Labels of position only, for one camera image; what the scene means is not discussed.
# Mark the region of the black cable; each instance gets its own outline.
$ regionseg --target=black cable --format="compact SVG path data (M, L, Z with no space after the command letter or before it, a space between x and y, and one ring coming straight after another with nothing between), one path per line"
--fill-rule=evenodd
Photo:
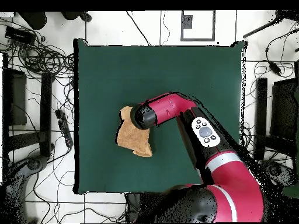
M40 222L40 224L43 224L44 219L46 218L46 216L48 215L48 213L49 213L49 211L50 211L50 209L51 209L51 205L50 205L46 200L44 200L43 198L41 198L40 196L38 196L37 193L35 192L35 188L36 188L36 184L37 184L37 181L38 181L38 180L39 180L39 172L37 173L36 181L35 181L35 184L34 184L34 186L33 186L33 192L34 192L35 196L37 196L37 197L38 197L40 200L42 200L43 202L47 203L48 206L49 206L49 209L48 209L47 213L45 214L44 218L43 218L43 219L41 220L41 222Z
M163 17L163 25L164 25L164 27L166 27L165 22L164 22L165 14L166 14L166 11L164 11L164 17ZM167 37L167 40L165 40L165 41L162 43L162 45L163 45L165 42L168 41L169 36L171 35L171 32L169 31L168 27L166 27L166 29L168 30L168 37Z
M127 11L126 11L126 13L127 13L127 15L129 15L129 17L131 18L131 20L134 22L136 28L137 28L137 29L139 30L139 32L142 34L143 38L145 38L145 40L146 40L146 42L147 42L147 45L150 46L150 45L149 45L149 42L148 42L148 40L147 40L147 38L144 36L143 32L142 32L142 31L140 30L140 28L137 26L137 24L136 24L135 20L133 19L133 17L132 17Z
M274 38L272 41L270 41L270 43L268 44L268 46L267 46L267 48L266 48L266 50L265 50L265 53L266 53L266 59L267 59L267 61L268 61L268 63L269 63L270 69L271 69L276 75L278 75L278 76L280 76L280 77L282 77L282 78L288 78L289 76L291 76L291 75L294 73L294 67L293 67L293 65L292 65L291 63L286 63L286 62L282 63L281 61L282 61L283 53L284 53L284 46L285 46L285 43L286 43L286 40L287 40L288 36L291 35L291 34L293 34L293 33L296 33L296 32L299 31L299 29L294 29L294 30L292 30L292 28L295 26L295 24L292 25L292 27L291 27L291 29L290 29L289 32L287 32L286 34L284 34L284 35L282 35L282 36L279 36L279 37L277 37L277 38ZM268 57L269 46L271 45L272 42L274 42L274 41L276 41L276 40L278 40L278 39L282 39L284 36L286 36L286 39L284 40L284 43L283 43L283 52L282 52L282 54L281 54L281 58L280 58L280 65L277 65L277 64L274 63L273 61L270 61L270 60L269 60L269 57ZM289 64L289 65L291 66L291 68L292 68L292 73L291 73L291 75L289 75L289 76L283 76L283 75L281 75L281 69L279 68L279 66L282 66L282 67L285 69L286 66L284 66L284 65L286 65L286 64Z
M87 210L90 210L90 211L94 212L95 214L97 214L97 215L99 215L99 216L101 216L101 217L104 217L104 218L108 219L108 220L111 221L111 222L114 222L114 223L120 223L120 222L117 221L117 219L116 219L115 217L108 217L108 216L102 215L101 213L97 213L97 212L96 212L94 209L92 209L92 208L86 208L86 209L83 209L83 210L78 211L78 212L75 212L75 213L68 213L68 214L65 214L65 215L61 218L61 220L59 221L59 224L61 224L62 220L63 220L66 216L68 216L68 215L76 215L76 214L79 214L79 213L81 213L81 212L83 212L83 211L87 211Z
M57 209L57 217L55 217L56 218L56 220L57 220L57 224L59 223L59 203L58 203L58 191L59 191L59 186L60 186L60 184L63 184L62 182L61 182L61 180L62 180L62 178L67 174L67 173L69 173L69 172L74 172L75 173L75 171L66 171L62 176L61 176L61 178L60 178L60 180L58 180L58 178L56 177L56 175L55 175L55 177L56 177L56 179L58 180L58 187L57 187L57 206L58 206L58 209Z
M252 104L254 104L254 103L256 103L256 102L257 102L257 100L255 100L254 102L248 104L246 107L244 107L244 109L246 109L247 107L251 106Z

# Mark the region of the green table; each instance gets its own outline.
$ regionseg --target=green table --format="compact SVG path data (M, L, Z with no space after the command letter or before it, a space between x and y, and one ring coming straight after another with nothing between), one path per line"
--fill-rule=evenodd
M299 88L298 87L294 93L294 98L299 103ZM297 120L296 144L297 144L297 147L299 147L299 120ZM297 156L296 156L297 163L295 164L295 166L297 166L297 173L299 174L298 161L299 161L299 150L297 148ZM299 198L299 182L296 185L293 185L290 187L284 187L283 195L291 197L291 198Z
M191 94L238 141L243 47L97 47L78 40L79 193L199 184L175 120L150 130L153 156L145 158L116 145L119 111L165 92Z

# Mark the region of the beige cloth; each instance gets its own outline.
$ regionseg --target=beige cloth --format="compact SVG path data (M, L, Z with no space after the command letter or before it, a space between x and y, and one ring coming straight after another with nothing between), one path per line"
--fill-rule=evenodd
M133 154L142 157L151 157L152 150L148 143L150 129L138 129L132 123L130 112L132 107L124 107L120 110L121 124L117 133L118 146L132 149Z

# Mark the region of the white button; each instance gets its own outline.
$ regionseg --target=white button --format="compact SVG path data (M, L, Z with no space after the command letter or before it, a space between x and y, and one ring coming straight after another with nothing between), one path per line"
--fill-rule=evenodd
M210 135L212 135L212 130L205 126L205 127L202 127L200 130L199 130L199 135L202 137L202 138L206 138L206 137L209 137Z

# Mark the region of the floor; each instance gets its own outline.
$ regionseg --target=floor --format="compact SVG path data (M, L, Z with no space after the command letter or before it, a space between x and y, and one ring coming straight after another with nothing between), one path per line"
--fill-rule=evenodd
M122 44L124 46L146 46L147 43L138 29L135 27L132 20L122 12L88 12L92 16L92 21L85 23L80 18L75 20L66 20L60 12L46 12L47 24L39 30L42 36L46 38L47 45L56 46L62 49L66 55L73 53L72 41L73 39L85 39L90 45L110 45ZM181 11L145 11L145 12L129 12L133 17L140 30L144 33L148 42L152 46L205 46L218 45L230 46L235 41L244 40L242 36L273 20L274 10L217 10L215 18L215 41L197 41L197 42L182 42L180 41L180 21ZM198 12L192 13L188 11L188 15L199 15ZM19 25L28 27L25 21L17 14L13 18L13 22ZM254 34L246 39L248 47L246 50L246 95L249 94L251 84L255 81L256 76L261 75L269 66L263 60L266 59L265 48L268 43L274 38L289 32L294 22L284 20L281 23L269 27L264 31ZM0 42L7 44L7 39L4 38L5 26L9 25L16 27L16 24L9 22L0 22ZM272 61L294 62L299 59L299 54L294 50L299 47L296 34L290 35L285 41L284 38L278 39L272 43L268 52L269 59ZM17 57L13 58L15 68L20 62ZM291 75L292 70L287 68L283 75ZM271 96L272 84L275 81L280 81L282 78L276 76L273 72L265 75L268 78L268 95ZM53 84L53 105L54 109L59 107L65 101L63 92L64 87L69 82L66 78L61 78ZM35 93L40 91L40 83L35 79L27 80L27 99L40 99ZM70 99L74 96L72 92L69 95ZM245 109L246 126L251 128L254 125L255 118L255 99L249 94L245 98L245 105L249 105ZM272 98L268 98L268 120L271 114ZM33 124L38 128L39 126L39 105L35 100L28 100L26 111L33 121ZM68 120L70 122L70 129L74 130L71 111L66 110ZM267 131L269 133L270 124L268 121ZM57 124L55 115L52 116L52 140L56 141L55 155L57 158L67 151L63 138L59 138L61 133ZM26 130L32 130L32 126L28 121L25 127L15 126L11 130L11 135L24 133ZM38 145L33 145L27 148L19 149L16 152L9 154L10 159L18 161L27 156L31 151L38 148ZM268 152L265 157L271 156L273 153ZM279 154L277 158L284 158L285 156ZM123 194L116 193L86 193L85 195L75 195L72 191L74 183L74 150L64 156L63 159L58 159L52 162L39 174L39 180L36 187L37 194L47 200L50 205L50 211L44 219L43 223L56 224L58 221L54 217L57 212L57 203L59 204L58 220L61 223L101 223L108 217L118 218L125 209L125 199ZM26 209L30 217L38 217L39 223L44 218L48 211L48 205L38 199L33 191L33 184L36 182L36 175L32 176L26 188Z

